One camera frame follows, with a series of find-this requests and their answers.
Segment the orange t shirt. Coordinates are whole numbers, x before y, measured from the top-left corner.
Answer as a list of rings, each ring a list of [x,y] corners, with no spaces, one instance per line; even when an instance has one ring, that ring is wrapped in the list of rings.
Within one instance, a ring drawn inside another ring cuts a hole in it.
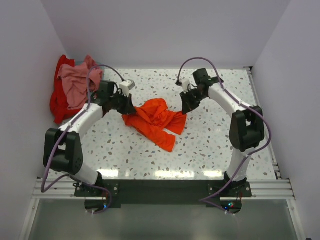
[[[135,128],[141,135],[152,141],[161,149],[172,152],[176,136],[185,129],[187,115],[181,111],[171,111],[163,98],[147,100],[135,108],[136,113],[123,115],[124,124]]]

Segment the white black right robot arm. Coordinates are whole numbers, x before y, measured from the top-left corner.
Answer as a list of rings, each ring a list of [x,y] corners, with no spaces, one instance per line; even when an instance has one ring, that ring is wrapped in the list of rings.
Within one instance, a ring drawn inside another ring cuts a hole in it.
[[[247,179],[249,155],[265,139],[263,111],[257,105],[251,106],[243,102],[226,89],[219,76],[209,76],[205,68],[196,70],[192,75],[195,85],[180,77],[176,81],[176,85],[182,87],[182,113],[190,113],[200,106],[202,100],[210,99],[231,119],[228,137],[233,150],[222,189],[227,196],[233,197],[241,190],[239,182]]]

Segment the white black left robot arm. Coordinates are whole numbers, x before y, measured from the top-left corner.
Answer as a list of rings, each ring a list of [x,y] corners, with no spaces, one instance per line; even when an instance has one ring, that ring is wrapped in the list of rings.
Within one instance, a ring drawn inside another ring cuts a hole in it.
[[[109,111],[115,110],[121,115],[136,113],[130,93],[135,86],[132,80],[124,80],[120,84],[101,81],[99,89],[89,93],[88,101],[80,112],[59,128],[50,128],[46,132],[43,182],[53,170],[82,182],[92,196],[103,192],[102,175],[85,163],[81,140]]]

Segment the teal laundry basket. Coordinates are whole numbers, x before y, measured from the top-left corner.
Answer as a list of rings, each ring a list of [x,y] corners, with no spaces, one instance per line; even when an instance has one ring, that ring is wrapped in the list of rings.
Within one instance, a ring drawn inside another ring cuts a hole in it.
[[[88,94],[87,76],[89,75],[89,91],[95,92],[100,87],[100,82],[103,77],[103,69],[98,66],[90,55],[87,55],[83,62],[76,65],[74,68],[76,92],[86,99]]]

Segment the pink t shirt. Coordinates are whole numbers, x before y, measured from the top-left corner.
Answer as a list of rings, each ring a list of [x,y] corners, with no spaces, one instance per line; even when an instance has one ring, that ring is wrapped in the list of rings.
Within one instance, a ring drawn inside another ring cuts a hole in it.
[[[88,100],[88,91],[95,92],[99,89],[103,71],[97,67],[94,59],[87,55],[79,65],[62,64],[57,76],[62,81],[68,108],[77,110]]]

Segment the red t shirt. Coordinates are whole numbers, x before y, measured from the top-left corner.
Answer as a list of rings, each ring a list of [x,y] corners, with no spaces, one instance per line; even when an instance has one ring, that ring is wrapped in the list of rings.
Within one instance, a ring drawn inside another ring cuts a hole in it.
[[[79,79],[79,97],[76,97],[76,103],[79,103],[77,107],[70,107],[69,99],[67,98],[62,78],[59,76],[59,72],[62,65],[70,66],[71,68],[79,67],[84,70],[85,75],[83,79]],[[54,91],[50,99],[50,111],[54,115],[54,122],[56,124],[61,124],[63,120],[71,118],[76,115],[84,106],[86,100],[88,99],[88,87],[87,87],[87,74],[91,67],[91,59],[87,55],[83,62],[76,65],[74,59],[68,59],[65,55],[62,55],[57,63],[56,71],[54,75]]]

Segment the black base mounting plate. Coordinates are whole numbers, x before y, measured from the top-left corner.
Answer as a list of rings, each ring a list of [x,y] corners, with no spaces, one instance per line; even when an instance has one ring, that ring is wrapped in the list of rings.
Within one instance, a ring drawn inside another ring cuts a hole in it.
[[[222,192],[226,180],[103,180],[98,187],[74,183],[74,195],[84,198],[84,207],[98,213],[123,205],[200,205],[221,207],[238,213],[242,199],[252,197],[250,183],[231,183]]]

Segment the aluminium front frame rail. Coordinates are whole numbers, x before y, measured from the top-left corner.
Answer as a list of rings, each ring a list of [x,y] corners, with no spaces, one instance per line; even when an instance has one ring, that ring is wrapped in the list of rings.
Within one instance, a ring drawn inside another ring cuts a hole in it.
[[[113,198],[128,200],[165,200],[174,198],[191,200],[212,196],[222,188],[222,180],[105,180],[106,189]],[[72,180],[64,179],[56,183],[45,193],[41,192],[41,182],[36,181],[32,197],[37,199],[81,198],[98,200],[106,195],[102,190],[81,186]],[[222,199],[257,199],[257,200],[293,200],[289,180],[253,180],[241,186],[229,185],[218,196]]]

